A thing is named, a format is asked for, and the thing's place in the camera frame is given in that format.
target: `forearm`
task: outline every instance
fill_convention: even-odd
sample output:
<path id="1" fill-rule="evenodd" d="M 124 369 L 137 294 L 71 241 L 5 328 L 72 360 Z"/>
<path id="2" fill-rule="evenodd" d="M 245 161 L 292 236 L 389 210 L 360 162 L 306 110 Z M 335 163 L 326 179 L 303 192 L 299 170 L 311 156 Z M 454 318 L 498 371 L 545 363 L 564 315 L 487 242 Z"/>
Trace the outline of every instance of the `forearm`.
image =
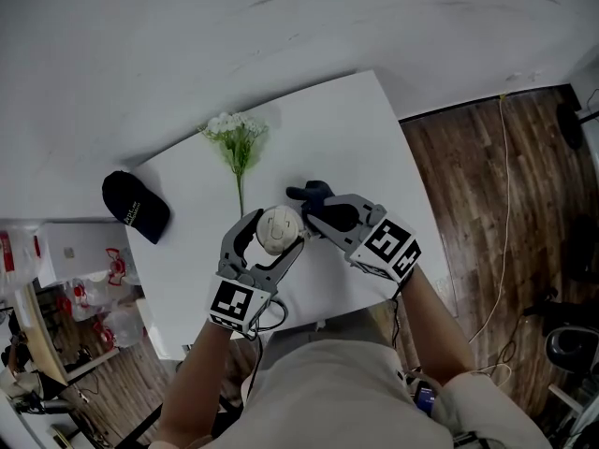
<path id="1" fill-rule="evenodd" d="M 403 288 L 402 299 L 425 374 L 445 384 L 475 368 L 468 340 L 419 266 Z"/>
<path id="2" fill-rule="evenodd" d="M 218 413 L 231 331 L 206 322 L 171 383 L 158 439 L 185 447 L 211 433 Z"/>
<path id="3" fill-rule="evenodd" d="M 10 370 L 13 374 L 17 372 L 19 368 L 17 361 L 17 343 L 13 342 L 10 344 L 10 353 L 8 353 L 8 370 Z"/>

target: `plastic bag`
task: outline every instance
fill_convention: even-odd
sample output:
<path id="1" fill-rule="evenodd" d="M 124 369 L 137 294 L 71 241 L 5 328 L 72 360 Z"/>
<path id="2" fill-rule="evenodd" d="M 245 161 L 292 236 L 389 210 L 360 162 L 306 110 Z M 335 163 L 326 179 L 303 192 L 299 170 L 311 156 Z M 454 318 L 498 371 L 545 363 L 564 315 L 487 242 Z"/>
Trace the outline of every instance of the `plastic bag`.
<path id="1" fill-rule="evenodd" d="M 103 306 L 88 304 L 83 287 L 78 280 L 67 282 L 64 291 L 65 295 L 56 299 L 56 307 L 59 310 L 68 312 L 75 321 L 85 321 L 97 314 L 108 312 L 116 306 L 116 302 Z"/>
<path id="2" fill-rule="evenodd" d="M 41 265 L 37 237 L 24 228 L 0 228 L 0 298 L 33 281 Z"/>
<path id="3" fill-rule="evenodd" d="M 107 248 L 110 259 L 109 284 L 120 286 L 123 282 L 131 285 L 140 284 L 133 254 L 129 248 Z"/>
<path id="4" fill-rule="evenodd" d="M 89 306 L 112 306 L 128 297 L 132 291 L 131 286 L 124 282 L 119 285 L 111 284 L 108 274 L 99 278 L 99 281 L 73 280 L 73 284 L 80 293 L 80 301 Z"/>
<path id="5" fill-rule="evenodd" d="M 119 306 L 101 324 L 96 323 L 94 330 L 100 335 L 102 341 L 118 348 L 133 346 L 145 335 L 141 315 L 134 304 Z"/>

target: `white ball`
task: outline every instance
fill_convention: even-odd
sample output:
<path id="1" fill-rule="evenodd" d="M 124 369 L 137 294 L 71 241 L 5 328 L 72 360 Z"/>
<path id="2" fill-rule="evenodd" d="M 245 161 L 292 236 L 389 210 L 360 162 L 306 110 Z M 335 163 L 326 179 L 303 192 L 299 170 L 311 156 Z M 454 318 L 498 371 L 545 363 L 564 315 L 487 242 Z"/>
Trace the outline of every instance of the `white ball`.
<path id="1" fill-rule="evenodd" d="M 288 206 L 277 206 L 264 211 L 256 227 L 259 243 L 272 256 L 281 254 L 303 232 L 301 217 Z"/>

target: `white flower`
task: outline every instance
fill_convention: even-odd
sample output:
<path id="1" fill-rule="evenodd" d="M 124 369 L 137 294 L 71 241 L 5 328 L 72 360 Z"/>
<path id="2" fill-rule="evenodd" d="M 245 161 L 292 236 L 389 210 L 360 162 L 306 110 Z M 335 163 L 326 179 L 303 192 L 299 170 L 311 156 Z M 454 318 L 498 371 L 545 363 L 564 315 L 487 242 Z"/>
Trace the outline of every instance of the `white flower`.
<path id="1" fill-rule="evenodd" d="M 233 113 L 231 115 L 223 112 L 210 119 L 205 129 L 213 133 L 221 133 L 223 131 L 234 130 L 242 124 L 252 133 L 262 133 L 267 127 L 264 123 L 253 119 L 245 113 Z"/>

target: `white table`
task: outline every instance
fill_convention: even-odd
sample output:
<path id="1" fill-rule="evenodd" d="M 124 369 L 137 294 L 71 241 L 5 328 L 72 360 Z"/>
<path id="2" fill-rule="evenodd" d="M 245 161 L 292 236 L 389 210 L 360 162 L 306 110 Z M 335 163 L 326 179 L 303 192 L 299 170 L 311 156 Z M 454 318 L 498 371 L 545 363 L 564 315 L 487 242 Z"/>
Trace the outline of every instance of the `white table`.
<path id="1" fill-rule="evenodd" d="M 270 137 L 245 178 L 247 212 L 289 204 L 287 186 L 324 180 L 337 195 L 356 193 L 398 213 L 416 230 L 425 274 L 433 285 L 447 285 L 445 253 L 424 185 L 372 71 L 283 96 L 249 113 L 270 126 Z M 222 237 L 240 217 L 235 180 L 217 148 L 200 134 L 134 173 L 172 210 L 155 246 L 127 228 L 153 324 L 169 343 L 190 344 L 206 319 L 205 298 Z M 258 251 L 263 253 L 257 244 L 248 249 L 250 264 L 262 260 Z M 311 240 L 279 284 L 289 309 L 280 328 L 368 307 L 395 290 L 392 282 L 350 268 L 329 241 Z M 272 305 L 260 324 L 278 322 L 278 311 Z"/>

